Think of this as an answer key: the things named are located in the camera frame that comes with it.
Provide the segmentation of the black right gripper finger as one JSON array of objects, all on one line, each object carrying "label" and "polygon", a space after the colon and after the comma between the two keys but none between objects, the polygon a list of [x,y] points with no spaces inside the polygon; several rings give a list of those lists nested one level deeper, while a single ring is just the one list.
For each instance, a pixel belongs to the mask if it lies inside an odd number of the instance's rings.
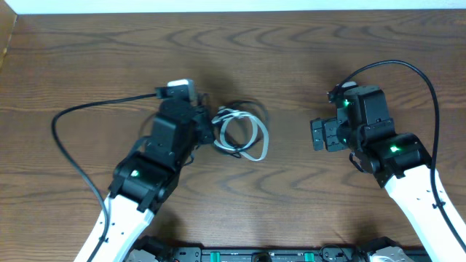
[{"label": "black right gripper finger", "polygon": [[323,123],[325,132],[325,148],[329,152],[342,150],[342,144],[337,136],[339,124],[336,118],[326,119]]},{"label": "black right gripper finger", "polygon": [[323,123],[321,118],[316,118],[310,122],[312,134],[312,144],[315,151],[323,150]]}]

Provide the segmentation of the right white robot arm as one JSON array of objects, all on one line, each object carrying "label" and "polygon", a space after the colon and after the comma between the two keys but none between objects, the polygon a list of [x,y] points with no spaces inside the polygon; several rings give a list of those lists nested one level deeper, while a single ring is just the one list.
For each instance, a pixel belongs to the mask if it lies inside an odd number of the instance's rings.
[{"label": "right white robot arm", "polygon": [[464,261],[465,251],[443,219],[446,214],[461,239],[465,222],[453,206],[432,157],[413,133],[398,134],[383,91],[376,85],[346,82],[329,92],[336,116],[310,122],[316,151],[351,151],[350,161],[372,174],[408,218],[432,261]]}]

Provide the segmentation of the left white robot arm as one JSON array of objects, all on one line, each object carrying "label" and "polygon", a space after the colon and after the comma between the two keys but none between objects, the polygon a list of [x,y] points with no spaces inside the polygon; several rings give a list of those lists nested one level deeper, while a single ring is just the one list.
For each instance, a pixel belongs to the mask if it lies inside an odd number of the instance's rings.
[{"label": "left white robot arm", "polygon": [[213,142],[208,107],[163,100],[150,135],[139,138],[116,166],[104,204],[76,261],[123,261],[136,239],[178,185],[196,147]]}]

